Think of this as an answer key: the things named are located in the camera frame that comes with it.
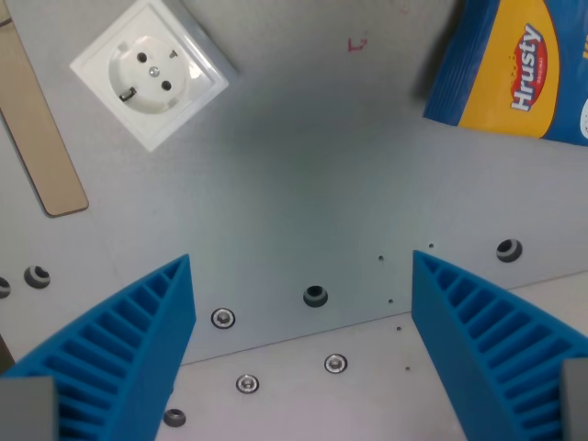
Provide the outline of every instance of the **gray metal plate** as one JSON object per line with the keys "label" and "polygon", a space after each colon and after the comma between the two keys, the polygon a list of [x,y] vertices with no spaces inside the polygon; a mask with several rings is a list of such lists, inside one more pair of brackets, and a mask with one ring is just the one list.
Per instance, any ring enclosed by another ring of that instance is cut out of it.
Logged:
{"label": "gray metal plate", "polygon": [[[185,361],[408,311],[413,249],[508,288],[586,269],[585,148],[421,118],[453,1],[189,1],[240,78],[153,153],[68,67],[131,0],[8,1],[90,200],[45,219],[20,170],[0,175],[18,213],[0,241],[21,255],[0,257],[6,278],[43,257],[53,280],[51,300],[3,301],[15,356],[182,253],[199,318]],[[506,265],[509,237],[525,252]],[[312,310],[315,284],[329,301]],[[44,318],[23,336],[29,307]],[[210,324],[219,307],[229,332]]]}
{"label": "gray metal plate", "polygon": [[[582,273],[515,293],[587,333],[586,284]],[[322,366],[333,353],[349,362],[342,374]],[[258,392],[237,391],[244,373]],[[409,314],[183,366],[168,408],[187,423],[162,424],[157,441],[466,440]]]}

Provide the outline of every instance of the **snack bag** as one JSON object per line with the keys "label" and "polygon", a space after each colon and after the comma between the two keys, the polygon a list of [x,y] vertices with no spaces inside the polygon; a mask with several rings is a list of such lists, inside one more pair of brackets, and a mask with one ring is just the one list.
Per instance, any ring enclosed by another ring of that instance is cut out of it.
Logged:
{"label": "snack bag", "polygon": [[588,0],[468,0],[424,116],[588,145]]}

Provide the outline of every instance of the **white electrical socket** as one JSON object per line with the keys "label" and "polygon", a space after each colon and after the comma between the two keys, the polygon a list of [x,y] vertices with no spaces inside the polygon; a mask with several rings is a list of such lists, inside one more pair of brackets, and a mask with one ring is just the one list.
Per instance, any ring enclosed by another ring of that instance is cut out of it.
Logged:
{"label": "white electrical socket", "polygon": [[149,151],[234,76],[208,36],[192,25],[188,33],[163,0],[139,0],[71,64]]}

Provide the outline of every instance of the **screw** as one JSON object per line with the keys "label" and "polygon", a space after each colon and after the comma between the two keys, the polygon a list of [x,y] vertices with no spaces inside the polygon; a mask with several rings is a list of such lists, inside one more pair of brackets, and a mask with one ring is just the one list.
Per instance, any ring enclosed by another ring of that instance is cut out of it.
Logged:
{"label": "screw", "polygon": [[259,389],[259,380],[253,375],[241,375],[237,379],[237,390],[240,393],[254,393]]}
{"label": "screw", "polygon": [[210,315],[210,321],[219,329],[229,329],[235,324],[235,314],[226,308],[218,308]]}
{"label": "screw", "polygon": [[347,369],[347,359],[341,354],[332,354],[325,358],[324,368],[331,374],[340,374]]}

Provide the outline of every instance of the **wooden stick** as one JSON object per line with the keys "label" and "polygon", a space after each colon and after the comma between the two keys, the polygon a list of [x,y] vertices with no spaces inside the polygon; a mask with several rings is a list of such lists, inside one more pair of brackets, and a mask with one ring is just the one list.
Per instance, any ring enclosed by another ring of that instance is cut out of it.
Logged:
{"label": "wooden stick", "polygon": [[45,212],[52,217],[88,207],[5,0],[0,0],[0,110]]}

